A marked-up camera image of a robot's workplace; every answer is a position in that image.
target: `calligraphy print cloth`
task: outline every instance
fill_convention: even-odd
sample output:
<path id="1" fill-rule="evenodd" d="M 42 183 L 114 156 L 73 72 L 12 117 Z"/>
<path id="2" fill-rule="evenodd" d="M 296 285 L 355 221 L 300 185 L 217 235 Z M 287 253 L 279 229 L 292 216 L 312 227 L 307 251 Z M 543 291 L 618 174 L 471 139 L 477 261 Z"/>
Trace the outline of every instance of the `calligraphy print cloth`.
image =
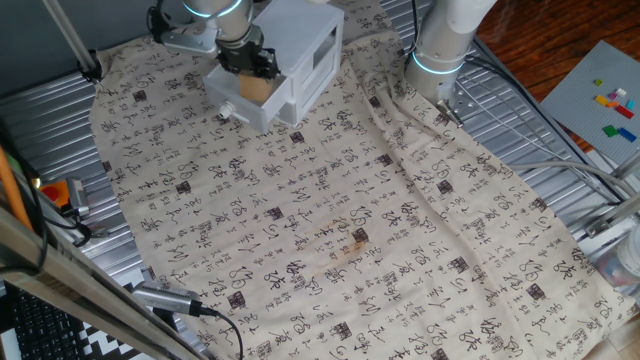
<path id="1" fill-rule="evenodd" d="M 301 124 L 221 119 L 214 64 L 149 37 L 100 54 L 90 121 L 156 281 L 247 359 L 574 359 L 637 312 L 508 166 L 403 79 L 377 5 Z M 233 330 L 184 317 L 221 359 Z"/>

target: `keyboard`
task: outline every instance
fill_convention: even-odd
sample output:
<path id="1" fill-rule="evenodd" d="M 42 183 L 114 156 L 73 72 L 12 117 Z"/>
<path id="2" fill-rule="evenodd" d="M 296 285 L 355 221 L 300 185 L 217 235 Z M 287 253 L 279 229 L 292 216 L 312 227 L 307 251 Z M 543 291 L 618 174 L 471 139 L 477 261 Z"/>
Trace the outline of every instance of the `keyboard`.
<path id="1" fill-rule="evenodd" d="M 22 289 L 7 287 L 22 359 L 85 360 L 82 322 Z"/>

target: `red lego brick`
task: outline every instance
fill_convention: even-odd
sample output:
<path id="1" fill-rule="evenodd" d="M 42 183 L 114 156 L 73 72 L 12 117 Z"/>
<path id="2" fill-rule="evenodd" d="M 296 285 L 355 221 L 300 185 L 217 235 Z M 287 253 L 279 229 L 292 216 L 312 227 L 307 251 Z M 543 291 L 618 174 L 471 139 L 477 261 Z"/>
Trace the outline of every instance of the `red lego brick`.
<path id="1" fill-rule="evenodd" d="M 627 119 L 631 119 L 633 117 L 633 113 L 622 105 L 616 106 L 616 111 L 622 114 Z"/>

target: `metal grid table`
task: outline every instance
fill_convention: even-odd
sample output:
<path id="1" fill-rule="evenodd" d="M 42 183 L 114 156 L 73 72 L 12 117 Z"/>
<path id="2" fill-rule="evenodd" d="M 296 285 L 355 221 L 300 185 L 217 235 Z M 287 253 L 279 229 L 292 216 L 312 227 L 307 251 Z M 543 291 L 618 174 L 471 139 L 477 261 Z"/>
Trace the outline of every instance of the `metal grid table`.
<path id="1" fill-rule="evenodd" d="M 413 39 L 410 0 L 382 0 L 381 4 L 408 50 Z M 422 3 L 419 14 L 424 14 L 429 6 L 429 2 Z M 482 44 L 472 49 L 476 51 L 487 52 L 489 60 L 498 62 Z M 453 105 L 464 121 L 464 129 L 505 163 L 552 160 L 551 155 L 540 149 L 545 146 L 538 139 L 540 135 L 554 153 L 566 160 L 591 164 L 557 124 L 543 120 L 523 101 L 522 95 L 496 75 L 467 64 L 461 71 L 459 84 L 499 119 L 486 114 L 464 91 L 458 91 Z M 69 176 L 82 179 L 90 205 L 90 216 L 84 223 L 103 226 L 108 231 L 107 238 L 92 239 L 82 251 L 109 275 L 116 276 L 144 268 L 144 264 L 93 141 L 88 121 L 93 99 L 93 85 L 80 74 L 74 74 L 0 100 L 0 116 L 45 183 Z M 576 237 L 582 236 L 587 222 L 610 209 L 601 206 L 610 200 L 568 169 L 539 169 L 520 175 Z M 587 254 L 606 241 L 595 240 L 581 243 Z M 198 349 L 204 348 L 182 322 L 178 326 L 181 334 Z"/>

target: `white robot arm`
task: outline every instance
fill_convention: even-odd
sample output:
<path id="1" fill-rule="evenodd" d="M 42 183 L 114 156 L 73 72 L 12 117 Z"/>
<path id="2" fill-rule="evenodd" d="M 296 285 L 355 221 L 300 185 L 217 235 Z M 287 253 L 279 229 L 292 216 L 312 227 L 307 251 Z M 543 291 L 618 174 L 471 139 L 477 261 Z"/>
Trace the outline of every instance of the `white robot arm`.
<path id="1" fill-rule="evenodd" d="M 424 17 L 405 76 L 433 104 L 444 104 L 478 25 L 496 0 L 436 0 Z"/>
<path id="2" fill-rule="evenodd" d="M 196 16 L 196 24 L 206 23 L 198 35 L 166 31 L 175 24 L 162 11 L 158 0 L 155 19 L 167 23 L 156 41 L 168 48 L 212 57 L 217 56 L 225 70 L 258 78 L 273 79 L 279 73 L 275 51 L 263 48 L 264 35 L 253 21 L 253 0 L 183 0 L 184 7 Z"/>

